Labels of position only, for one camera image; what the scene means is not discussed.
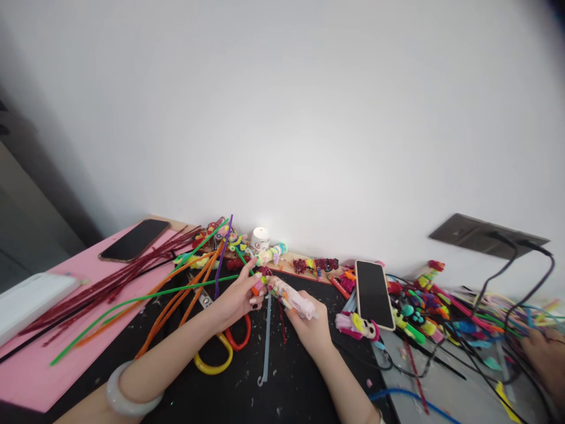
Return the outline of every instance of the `pink board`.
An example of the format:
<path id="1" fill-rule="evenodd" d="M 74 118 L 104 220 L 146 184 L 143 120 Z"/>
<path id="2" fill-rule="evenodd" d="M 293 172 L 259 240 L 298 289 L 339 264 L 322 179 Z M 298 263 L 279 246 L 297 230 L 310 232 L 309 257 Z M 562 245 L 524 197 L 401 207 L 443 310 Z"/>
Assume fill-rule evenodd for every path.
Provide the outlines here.
<path id="1" fill-rule="evenodd" d="M 101 261 L 98 254 L 110 246 L 115 240 L 127 233 L 126 228 L 112 237 L 101 241 L 67 261 L 57 265 L 48 272 L 53 274 L 70 273 L 80 280 L 88 279 L 96 283 L 111 273 L 116 272 L 125 264 Z M 160 246 L 175 234 L 168 230 L 153 246 Z M 49 363 L 71 343 L 89 324 L 106 312 L 110 307 L 120 304 L 133 297 L 146 295 L 163 278 L 174 269 L 172 263 L 163 265 L 152 272 L 133 281 L 119 294 L 112 305 L 103 303 L 89 314 L 80 318 L 67 331 L 55 339 L 49 346 L 42 347 L 57 329 L 51 330 L 8 360 L 0 364 L 0 399 L 37 410 L 47 412 L 61 398 L 61 396 L 78 380 L 78 378 L 92 365 L 94 360 L 112 343 L 120 332 L 128 326 L 130 321 L 141 310 L 142 305 L 133 310 L 126 317 L 116 322 L 113 326 L 94 338 L 85 346 L 72 349 L 59 363 L 49 366 Z M 86 290 L 88 285 L 78 288 L 67 299 Z M 0 347 L 0 357 L 10 352 L 21 343 L 28 340 L 35 333 L 15 337 L 7 344 Z"/>

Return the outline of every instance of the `white wall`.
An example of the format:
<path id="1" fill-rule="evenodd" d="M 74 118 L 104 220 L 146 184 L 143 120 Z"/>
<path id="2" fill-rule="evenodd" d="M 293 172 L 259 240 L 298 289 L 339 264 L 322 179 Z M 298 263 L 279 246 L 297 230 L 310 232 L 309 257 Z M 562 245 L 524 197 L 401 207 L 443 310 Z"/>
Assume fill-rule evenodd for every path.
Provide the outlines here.
<path id="1" fill-rule="evenodd" d="M 427 238 L 461 212 L 552 239 L 544 294 L 565 293 L 565 49 L 545 7 L 0 3 L 7 101 L 103 235 L 234 213 L 292 251 L 399 274 L 437 259 L 443 284 L 478 286 L 504 262 Z M 529 254 L 493 289 L 547 265 Z"/>

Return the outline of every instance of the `woman's left hand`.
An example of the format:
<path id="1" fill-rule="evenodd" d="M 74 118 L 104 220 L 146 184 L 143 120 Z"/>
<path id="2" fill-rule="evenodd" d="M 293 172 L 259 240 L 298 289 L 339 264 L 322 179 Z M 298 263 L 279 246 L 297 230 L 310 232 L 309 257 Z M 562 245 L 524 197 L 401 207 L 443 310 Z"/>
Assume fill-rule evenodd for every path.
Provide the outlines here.
<path id="1" fill-rule="evenodd" d="M 267 289 L 263 287 L 259 296 L 254 297 L 251 288 L 257 284 L 261 278 L 261 273 L 249 276 L 249 271 L 255 266 L 257 258 L 250 260 L 241 270 L 240 276 L 226 289 L 222 295 L 214 300 L 212 305 L 207 308 L 214 312 L 214 319 L 218 321 L 218 333 L 229 328 L 243 315 L 262 307 L 263 296 Z"/>

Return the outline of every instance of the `yellow scissors handle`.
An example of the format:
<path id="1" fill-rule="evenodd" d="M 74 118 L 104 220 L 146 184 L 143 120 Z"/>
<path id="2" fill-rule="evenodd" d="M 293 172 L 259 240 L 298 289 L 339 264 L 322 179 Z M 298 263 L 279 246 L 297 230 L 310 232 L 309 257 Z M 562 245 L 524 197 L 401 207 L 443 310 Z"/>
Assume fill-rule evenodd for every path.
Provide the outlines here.
<path id="1" fill-rule="evenodd" d="M 217 374 L 220 374 L 221 372 L 224 372 L 226 370 L 226 368 L 228 366 L 230 366 L 231 360 L 234 357 L 234 349 L 232 349 L 232 347 L 228 343 L 228 339 L 225 338 L 224 334 L 218 333 L 218 334 L 216 334 L 216 337 L 220 339 L 220 341 L 222 342 L 222 344 L 225 346 L 226 350 L 228 351 L 228 360 L 223 365 L 213 367 L 213 366 L 205 364 L 202 361 L 202 359 L 200 358 L 200 355 L 198 354 L 198 352 L 197 352 L 196 356 L 194 356 L 194 365 L 196 365 L 196 368 L 198 368 L 200 371 L 202 371 L 204 374 L 207 374 L 207 375 L 217 375 Z"/>

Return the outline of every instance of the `white smartphone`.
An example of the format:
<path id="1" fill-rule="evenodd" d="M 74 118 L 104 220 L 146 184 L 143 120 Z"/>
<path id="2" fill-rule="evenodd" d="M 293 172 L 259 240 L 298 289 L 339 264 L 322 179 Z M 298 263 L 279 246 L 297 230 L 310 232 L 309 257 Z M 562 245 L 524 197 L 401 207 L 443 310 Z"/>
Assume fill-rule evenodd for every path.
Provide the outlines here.
<path id="1" fill-rule="evenodd" d="M 80 285 L 73 277 L 40 273 L 0 294 L 0 346 Z"/>
<path id="2" fill-rule="evenodd" d="M 355 261 L 355 276 L 357 313 L 364 320 L 375 321 L 383 330 L 394 331 L 396 323 L 383 267 L 373 262 Z"/>

